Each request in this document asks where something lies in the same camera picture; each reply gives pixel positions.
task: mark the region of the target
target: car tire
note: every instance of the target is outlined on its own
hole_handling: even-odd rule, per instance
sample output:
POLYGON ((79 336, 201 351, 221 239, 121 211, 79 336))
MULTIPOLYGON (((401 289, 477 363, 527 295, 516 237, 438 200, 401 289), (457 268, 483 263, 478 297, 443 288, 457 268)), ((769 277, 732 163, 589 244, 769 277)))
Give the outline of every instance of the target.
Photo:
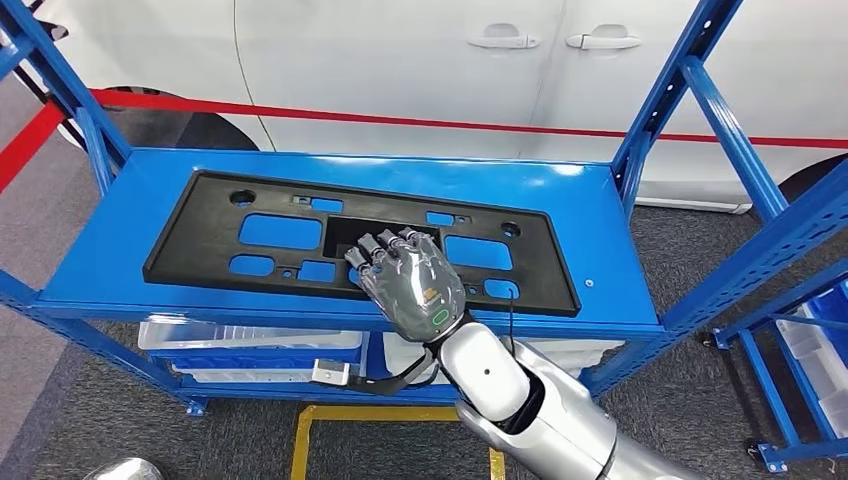
POLYGON ((781 183, 780 191, 783 192, 786 201, 792 203, 846 159, 848 159, 848 153, 843 153, 810 165, 781 183))

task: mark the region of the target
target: robotic arm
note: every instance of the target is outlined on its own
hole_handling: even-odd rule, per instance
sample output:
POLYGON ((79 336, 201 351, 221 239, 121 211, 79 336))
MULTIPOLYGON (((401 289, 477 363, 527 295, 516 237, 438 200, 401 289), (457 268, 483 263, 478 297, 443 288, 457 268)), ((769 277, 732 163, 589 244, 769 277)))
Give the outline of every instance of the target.
POLYGON ((365 235, 345 258, 362 288, 406 340, 425 355, 399 377, 351 375, 349 366, 317 360, 313 380, 391 394, 437 360, 464 399, 465 424, 544 479, 697 479, 617 431, 588 390, 528 346, 514 351, 465 309, 465 288, 429 235, 405 228, 365 235))

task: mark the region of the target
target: white storage bin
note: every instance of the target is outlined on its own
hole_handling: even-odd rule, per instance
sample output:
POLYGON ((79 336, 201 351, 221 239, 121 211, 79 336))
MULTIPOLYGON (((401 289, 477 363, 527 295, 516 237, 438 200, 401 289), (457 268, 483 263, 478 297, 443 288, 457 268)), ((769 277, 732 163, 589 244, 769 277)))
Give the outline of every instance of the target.
POLYGON ((204 322, 142 322, 138 347, 142 350, 183 348, 358 348, 362 332, 273 327, 234 327, 204 322))
POLYGON ((145 322, 138 345, 198 382, 308 382, 316 358, 364 368, 368 335, 341 330, 145 322))
MULTIPOLYGON (((805 306, 796 314, 809 317, 810 311, 805 306)), ((839 438, 848 437, 848 367, 833 343, 818 325, 786 320, 775 323, 810 380, 834 433, 839 438)))
MULTIPOLYGON (((563 340, 517 337, 516 340, 535 348, 574 378, 577 378, 584 368, 600 363, 604 351, 624 344, 624 342, 618 340, 563 340)), ((403 372, 423 354, 423 349, 420 345, 407 342, 396 333, 383 334, 383 350, 386 356, 386 369, 392 375, 403 372)), ((421 382, 430 378, 434 368, 436 367, 430 367, 415 381, 421 382)), ((448 383, 448 380, 442 373, 439 373, 433 383, 448 383)))

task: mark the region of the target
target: yellow floor marking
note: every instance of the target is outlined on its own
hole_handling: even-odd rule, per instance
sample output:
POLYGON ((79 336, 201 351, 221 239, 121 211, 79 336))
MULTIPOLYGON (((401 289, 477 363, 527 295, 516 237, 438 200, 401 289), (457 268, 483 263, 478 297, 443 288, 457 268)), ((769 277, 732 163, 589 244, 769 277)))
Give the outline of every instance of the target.
MULTIPOLYGON (((292 480, 306 479, 309 459, 309 430, 315 420, 341 420, 349 422, 456 422, 453 407, 377 407, 310 405, 297 418, 297 432, 292 455, 292 480)), ((491 480, 506 478, 503 453, 489 449, 491 480)))

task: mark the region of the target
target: red barrier rope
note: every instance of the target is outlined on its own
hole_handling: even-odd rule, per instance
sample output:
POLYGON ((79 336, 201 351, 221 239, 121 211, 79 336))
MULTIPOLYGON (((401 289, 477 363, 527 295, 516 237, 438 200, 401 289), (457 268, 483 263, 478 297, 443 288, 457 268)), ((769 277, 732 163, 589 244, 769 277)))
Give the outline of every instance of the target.
POLYGON ((47 102, 6 145, 0 152, 0 193, 3 193, 64 119, 62 110, 55 103, 47 102))
MULTIPOLYGON (((585 130, 572 128, 535 127, 529 125, 501 125, 494 123, 453 122, 446 120, 427 120, 421 118, 387 117, 382 115, 361 115, 356 113, 327 112, 298 108, 265 107, 239 103, 213 102, 209 100, 191 100, 169 95, 149 95, 143 93, 120 92, 116 90, 92 90, 91 93, 102 105, 114 107, 135 107, 178 112, 230 113, 236 115, 261 115, 265 117, 299 118, 304 120, 325 120, 334 122, 373 123, 381 125, 406 125, 413 127, 459 128, 465 130, 486 130, 498 132, 544 133, 552 135, 581 135, 587 137, 624 138, 626 132, 611 130, 585 130)), ((808 147, 848 149, 848 138, 790 138, 790 137, 749 137, 754 145, 778 147, 808 147)), ((660 140, 675 142, 717 143, 712 135, 664 133, 660 140)))

